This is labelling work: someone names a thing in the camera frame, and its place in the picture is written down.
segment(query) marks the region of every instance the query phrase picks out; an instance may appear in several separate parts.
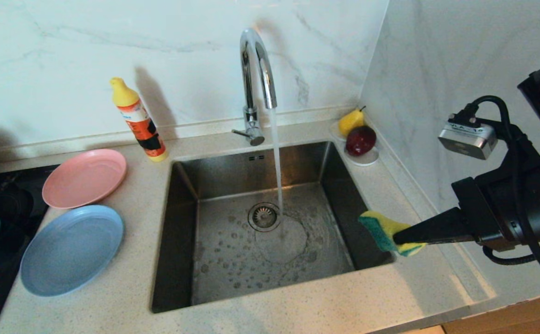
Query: faucet handle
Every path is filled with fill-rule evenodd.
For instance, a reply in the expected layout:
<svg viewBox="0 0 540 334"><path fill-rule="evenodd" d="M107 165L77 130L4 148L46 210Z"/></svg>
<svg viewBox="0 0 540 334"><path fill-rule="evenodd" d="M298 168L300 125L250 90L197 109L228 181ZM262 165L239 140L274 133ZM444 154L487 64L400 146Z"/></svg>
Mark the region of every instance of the faucet handle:
<svg viewBox="0 0 540 334"><path fill-rule="evenodd" d="M238 131L235 129L232 129L231 132L237 135L242 135L243 137L246 137L247 141L249 141L249 143L252 146L258 146L259 144L262 144L262 142L264 142L264 136L262 135L262 132L260 131L260 129L251 128L251 130L253 131L253 134L251 135L243 131Z"/></svg>

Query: dish soap bottle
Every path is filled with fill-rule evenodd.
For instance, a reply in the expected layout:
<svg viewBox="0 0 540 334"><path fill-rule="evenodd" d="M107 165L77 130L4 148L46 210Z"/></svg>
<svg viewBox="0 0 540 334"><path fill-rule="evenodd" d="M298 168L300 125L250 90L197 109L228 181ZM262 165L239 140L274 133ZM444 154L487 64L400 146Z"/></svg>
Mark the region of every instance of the dish soap bottle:
<svg viewBox="0 0 540 334"><path fill-rule="evenodd" d="M155 162L165 160L169 152L165 149L165 144L159 137L157 128L140 101L138 93L128 88L122 78L113 78L109 80L109 84L113 88L113 103L120 110L149 159Z"/></svg>

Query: black stove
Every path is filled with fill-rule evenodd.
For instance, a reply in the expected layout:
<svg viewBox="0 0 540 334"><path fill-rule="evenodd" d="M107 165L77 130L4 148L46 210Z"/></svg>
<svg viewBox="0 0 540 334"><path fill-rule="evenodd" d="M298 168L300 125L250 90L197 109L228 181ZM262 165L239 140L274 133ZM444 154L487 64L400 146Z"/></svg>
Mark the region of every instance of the black stove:
<svg viewBox="0 0 540 334"><path fill-rule="evenodd" d="M0 173L0 313L48 205L43 183L57 165Z"/></svg>

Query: pink plate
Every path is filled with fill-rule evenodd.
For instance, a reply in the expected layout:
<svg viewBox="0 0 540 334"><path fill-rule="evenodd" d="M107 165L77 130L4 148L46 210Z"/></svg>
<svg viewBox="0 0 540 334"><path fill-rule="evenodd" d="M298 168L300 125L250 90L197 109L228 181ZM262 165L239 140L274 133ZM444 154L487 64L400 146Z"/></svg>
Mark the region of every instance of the pink plate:
<svg viewBox="0 0 540 334"><path fill-rule="evenodd" d="M126 159L114 150L92 150L56 168L43 184L43 201L56 209L94 203L111 194L126 176Z"/></svg>

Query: black cable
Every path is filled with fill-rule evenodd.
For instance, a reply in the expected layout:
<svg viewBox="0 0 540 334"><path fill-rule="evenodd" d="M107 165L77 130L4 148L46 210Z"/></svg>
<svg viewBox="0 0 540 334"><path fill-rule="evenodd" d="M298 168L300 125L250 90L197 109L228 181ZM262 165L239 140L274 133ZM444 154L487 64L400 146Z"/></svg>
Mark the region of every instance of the black cable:
<svg viewBox="0 0 540 334"><path fill-rule="evenodd" d="M499 112L501 113L501 123L506 131L507 142L509 144L509 153L512 157L512 184L515 201L515 209L518 214L518 222L520 224L522 233L524 233L524 239L528 244L528 247L532 250L532 255L540 264L540 243L536 240L532 226L529 223L528 214L526 213L522 203L522 181L521 181L521 168L520 168L520 153L518 152L518 139L514 138L511 133L509 121L509 111L505 102L496 96L486 95L476 99L473 104L481 104L484 101L489 101L497 104Z"/></svg>
<svg viewBox="0 0 540 334"><path fill-rule="evenodd" d="M487 246L482 246L482 252L484 252L484 255L490 258L491 261L503 266L514 266L516 264L524 264L536 260L533 254L512 258L497 257L493 254L493 249Z"/></svg>

